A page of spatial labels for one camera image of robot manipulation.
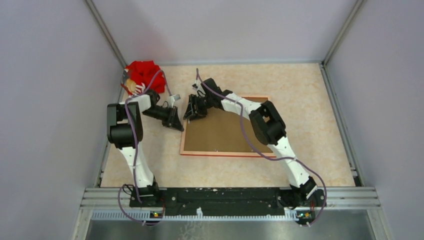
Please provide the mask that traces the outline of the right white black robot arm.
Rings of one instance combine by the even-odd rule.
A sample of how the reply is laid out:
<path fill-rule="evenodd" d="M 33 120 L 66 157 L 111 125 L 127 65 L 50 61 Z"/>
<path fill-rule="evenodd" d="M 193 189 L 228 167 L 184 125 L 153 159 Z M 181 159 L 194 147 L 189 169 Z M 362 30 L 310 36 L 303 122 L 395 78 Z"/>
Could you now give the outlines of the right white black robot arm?
<path fill-rule="evenodd" d="M 197 93 L 189 95 L 183 116 L 188 127 L 184 145 L 204 143 L 207 147 L 200 149 L 202 153 L 216 151 L 231 156 L 227 148 L 241 143 L 236 132 L 240 130 L 242 139 L 254 153 L 282 162 L 297 205 L 307 206 L 313 202 L 318 190 L 310 175 L 313 170 L 297 159 L 286 125 L 271 101 L 254 102 L 230 90 L 222 91 L 212 78 L 205 81 L 196 78 L 193 88 Z"/>

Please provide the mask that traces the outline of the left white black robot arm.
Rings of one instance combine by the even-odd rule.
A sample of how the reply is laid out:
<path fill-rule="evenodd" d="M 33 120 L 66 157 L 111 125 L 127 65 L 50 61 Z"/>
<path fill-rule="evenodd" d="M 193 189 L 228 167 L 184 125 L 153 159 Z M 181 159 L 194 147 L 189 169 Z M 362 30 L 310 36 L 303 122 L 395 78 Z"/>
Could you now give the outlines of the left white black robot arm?
<path fill-rule="evenodd" d="M 111 103 L 106 108 L 107 139 L 124 156 L 133 177 L 133 197 L 154 207 L 160 202 L 159 187 L 150 170 L 143 152 L 144 129 L 142 115 L 161 121 L 166 128 L 184 131 L 180 121 L 178 107 L 173 103 L 180 96 L 172 95 L 165 105 L 159 105 L 161 99 L 154 90 L 134 95 L 124 102 Z"/>

